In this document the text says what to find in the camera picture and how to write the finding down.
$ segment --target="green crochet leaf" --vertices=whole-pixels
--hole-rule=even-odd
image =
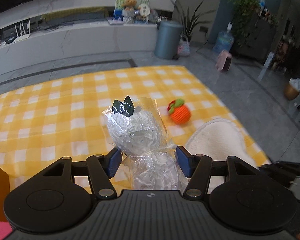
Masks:
[[[184,103],[185,103],[185,101],[184,101],[183,99],[178,98],[178,99],[176,99],[176,101],[174,102],[174,106],[175,106],[175,107],[180,107],[180,106],[183,106]]]
[[[172,106],[170,109],[169,109],[169,114],[173,114],[173,112],[174,112],[174,107]]]
[[[126,117],[132,116],[134,112],[134,106],[131,98],[126,96],[123,102],[116,99],[112,105],[112,112],[114,114],[123,114]]]

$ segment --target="gray tile floor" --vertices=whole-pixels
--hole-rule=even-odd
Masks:
[[[120,52],[45,62],[0,75],[1,83],[31,73],[47,71],[0,85],[0,94],[52,79],[128,68],[131,67],[129,59],[133,59],[137,66],[184,65],[224,102],[273,161],[300,162],[300,112],[295,111],[294,105],[295,102],[300,102],[300,96],[295,102],[289,102],[283,96],[284,86],[289,80],[280,74],[267,72],[263,80],[257,82],[260,68],[251,62],[237,59],[233,60],[227,73],[219,73],[215,68],[217,55],[208,48],[202,48],[198,53],[196,48],[191,48],[191,55],[179,60],[159,59],[152,52]],[[78,64],[81,66],[57,70]]]

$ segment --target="yellow checkered tablecloth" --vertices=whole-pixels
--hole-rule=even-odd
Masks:
[[[70,156],[83,161],[107,154],[113,146],[102,131],[102,111],[115,99],[156,99],[174,143],[185,145],[205,122],[227,118],[242,131],[247,153],[261,165],[264,152],[224,104],[183,66],[151,66],[83,74],[20,88],[0,95],[0,167],[14,189],[55,160]],[[176,125],[167,106],[183,98],[192,117]],[[129,187],[116,182],[116,189]],[[88,187],[88,180],[76,183]]]

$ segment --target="blue gripper pad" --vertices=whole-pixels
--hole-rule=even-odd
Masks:
[[[197,167],[197,164],[194,161],[194,156],[191,155],[183,146],[178,146],[176,148],[176,158],[183,174],[186,178],[191,178],[195,168]]]
[[[105,172],[108,178],[113,178],[122,161],[121,150],[113,148],[111,152],[109,152],[108,155],[105,156],[105,158],[109,159],[109,165],[105,169]]]

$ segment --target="orange crochet ball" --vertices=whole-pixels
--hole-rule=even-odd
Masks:
[[[176,124],[186,123],[191,117],[191,112],[188,107],[184,105],[184,100],[182,99],[172,101],[168,106],[168,112]]]

